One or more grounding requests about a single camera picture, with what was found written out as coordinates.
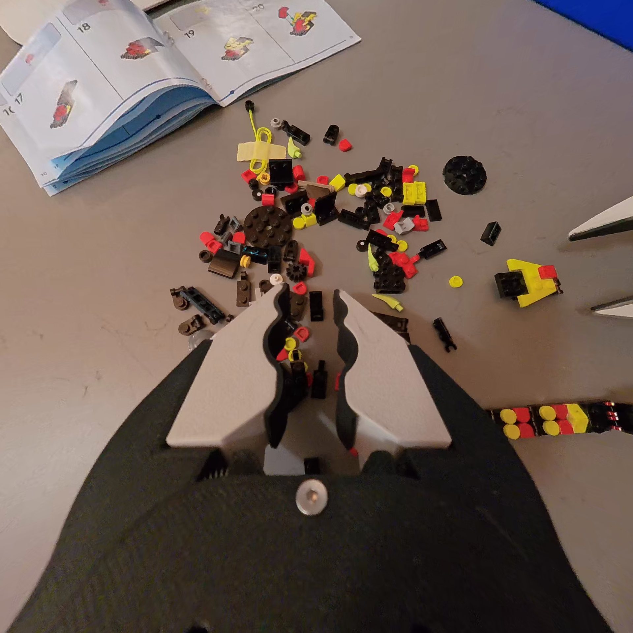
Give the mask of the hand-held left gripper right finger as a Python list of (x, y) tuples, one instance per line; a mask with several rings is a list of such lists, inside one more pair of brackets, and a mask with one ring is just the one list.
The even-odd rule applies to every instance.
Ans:
[(446, 449), (451, 436), (409, 344), (344, 290), (334, 291), (337, 354), (343, 361), (337, 435), (358, 455), (397, 458), (405, 449)]

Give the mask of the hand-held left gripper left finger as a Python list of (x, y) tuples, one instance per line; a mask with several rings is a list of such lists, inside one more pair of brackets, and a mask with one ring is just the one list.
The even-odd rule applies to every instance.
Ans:
[(211, 340), (166, 436), (172, 448), (265, 450), (268, 418), (282, 393), (282, 371), (270, 344), (283, 347), (289, 285), (274, 286)]

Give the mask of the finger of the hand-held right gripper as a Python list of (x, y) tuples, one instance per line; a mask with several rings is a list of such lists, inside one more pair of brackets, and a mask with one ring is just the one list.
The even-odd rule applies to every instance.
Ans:
[(611, 302), (596, 305), (590, 308), (596, 315), (616, 318), (632, 318), (632, 297), (624, 297)]
[(632, 231), (632, 196), (590, 218), (568, 234), (570, 242)]

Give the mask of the yellow wedge lego assembly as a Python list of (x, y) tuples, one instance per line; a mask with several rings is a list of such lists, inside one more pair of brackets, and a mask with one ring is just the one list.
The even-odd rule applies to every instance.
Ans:
[(496, 273), (495, 283), (502, 299), (513, 299), (525, 308), (552, 295), (563, 294), (556, 268), (520, 259), (507, 260), (507, 272)]

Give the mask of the pile of lego pieces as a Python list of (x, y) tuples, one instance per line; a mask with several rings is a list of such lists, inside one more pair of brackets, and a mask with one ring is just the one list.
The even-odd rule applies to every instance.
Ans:
[[(251, 250), (248, 248), (241, 248), (238, 251), (224, 249), (224, 243), (219, 240), (219, 235), (215, 233), (205, 233), (202, 235), (206, 252), (211, 257), (210, 264), (213, 273), (231, 280), (236, 275), (238, 269), (247, 268), (250, 260), (255, 258), (257, 262), (263, 260), (263, 263), (267, 266), (272, 262), (275, 267), (271, 268), (269, 273), (276, 274), (278, 267), (280, 267), (282, 263), (282, 251), (292, 238), (292, 218), (286, 209), (279, 208), (274, 204), (260, 205), (252, 210), (242, 223), (238, 223), (238, 228), (243, 228), (247, 245), (253, 247)], [(283, 328), (285, 337), (289, 334), (289, 331), (286, 330), (286, 320), (294, 319), (292, 315), (293, 308), (290, 301), (293, 296), (294, 294), (289, 292), (289, 313), (282, 321), (282, 324), (278, 324), (278, 326), (273, 329), (274, 332), (278, 332), (278, 328)], [(211, 341), (206, 341), (204, 344), (201, 344), (199, 353), (201, 353), (202, 360), (210, 344)], [(286, 352), (284, 346), (276, 347), (274, 343), (270, 344), (272, 351), (279, 350), (279, 352)], [(422, 361), (425, 355), (416, 346), (409, 346), (409, 349), (423, 376)], [(290, 407), (293, 407), (293, 394), (295, 389), (293, 379), (289, 372), (285, 371), (284, 367), (280, 366), (280, 368), (282, 371), (283, 385), (279, 402), (283, 403), (286, 401), (285, 389), (289, 387), (290, 396), (288, 397), (288, 401)]]

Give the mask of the long black lego strip assembly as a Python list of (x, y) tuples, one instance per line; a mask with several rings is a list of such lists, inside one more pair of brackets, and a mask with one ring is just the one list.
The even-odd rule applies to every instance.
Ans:
[(632, 405), (629, 403), (553, 403), (490, 409), (488, 413), (510, 440), (608, 431), (632, 433)]

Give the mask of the black round lego plate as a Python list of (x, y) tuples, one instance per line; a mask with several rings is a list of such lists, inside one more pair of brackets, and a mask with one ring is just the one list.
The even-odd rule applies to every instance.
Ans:
[(483, 164), (472, 156), (451, 158), (442, 170), (442, 177), (451, 191), (463, 196), (478, 193), (487, 182)]

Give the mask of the lego instruction booklet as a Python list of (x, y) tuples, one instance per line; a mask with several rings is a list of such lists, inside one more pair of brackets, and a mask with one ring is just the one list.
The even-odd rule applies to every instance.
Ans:
[(55, 196), (360, 41), (326, 1), (67, 1), (1, 70), (1, 127)]

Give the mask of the blue plastic bin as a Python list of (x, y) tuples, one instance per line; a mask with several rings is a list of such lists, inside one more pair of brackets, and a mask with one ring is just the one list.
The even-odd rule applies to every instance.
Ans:
[(535, 1), (611, 43), (632, 51), (632, 1)]

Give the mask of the white board pad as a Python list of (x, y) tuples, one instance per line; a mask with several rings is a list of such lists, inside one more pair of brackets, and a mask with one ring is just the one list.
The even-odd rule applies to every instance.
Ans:
[(45, 22), (57, 13), (68, 13), (67, 20), (80, 26), (93, 14), (104, 10), (135, 12), (147, 11), (167, 4), (168, 1), (1, 1), (1, 27), (19, 44), (27, 43)]

